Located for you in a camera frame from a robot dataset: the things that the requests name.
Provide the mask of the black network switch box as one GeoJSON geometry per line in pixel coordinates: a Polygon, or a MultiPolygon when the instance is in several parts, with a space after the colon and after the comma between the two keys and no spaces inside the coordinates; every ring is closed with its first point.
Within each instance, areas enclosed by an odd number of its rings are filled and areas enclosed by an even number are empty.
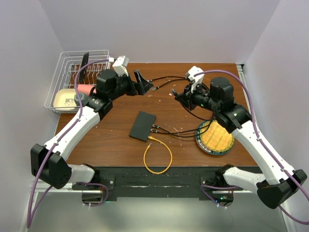
{"type": "Polygon", "coordinates": [[[150,130],[155,120],[155,115],[139,111],[129,133],[129,137],[139,141],[147,142],[148,136],[150,135],[150,130]]]}

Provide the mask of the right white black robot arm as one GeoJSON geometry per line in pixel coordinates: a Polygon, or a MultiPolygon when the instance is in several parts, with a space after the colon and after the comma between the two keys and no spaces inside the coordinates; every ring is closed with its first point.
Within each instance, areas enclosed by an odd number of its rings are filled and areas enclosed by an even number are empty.
{"type": "Polygon", "coordinates": [[[200,106],[212,111],[219,125],[243,145],[261,170],[261,174],[255,174],[227,164],[215,172],[218,189],[236,186],[255,192],[264,205],[275,209],[296,193],[307,179],[303,170],[295,170],[280,157],[248,110],[235,103],[234,87],[228,79],[213,78],[210,88],[191,83],[182,93],[177,94],[175,90],[172,93],[186,109],[200,106]]]}

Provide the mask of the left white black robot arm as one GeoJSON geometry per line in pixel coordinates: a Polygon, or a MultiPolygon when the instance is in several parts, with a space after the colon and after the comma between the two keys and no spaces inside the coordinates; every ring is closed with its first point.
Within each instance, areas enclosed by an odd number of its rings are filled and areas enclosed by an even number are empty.
{"type": "Polygon", "coordinates": [[[44,145],[35,144],[30,150],[31,173],[36,180],[61,189],[70,182],[83,182],[88,189],[96,189],[100,178],[89,165],[69,165],[72,150],[112,109],[112,102],[127,95],[145,95],[153,84],[144,79],[138,70],[132,81],[129,75],[103,70],[96,80],[96,87],[82,99],[82,106],[72,120],[44,145]]]}

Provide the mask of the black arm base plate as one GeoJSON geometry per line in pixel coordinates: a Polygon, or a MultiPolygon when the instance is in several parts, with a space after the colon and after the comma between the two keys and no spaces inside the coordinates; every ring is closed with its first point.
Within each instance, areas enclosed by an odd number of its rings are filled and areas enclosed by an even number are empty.
{"type": "Polygon", "coordinates": [[[107,187],[73,184],[82,191],[84,203],[99,203],[105,197],[116,201],[120,197],[140,198],[198,198],[214,199],[228,207],[235,196],[233,190],[214,190],[216,167],[171,167],[163,174],[152,174],[144,167],[98,167],[99,179],[107,187]]]}

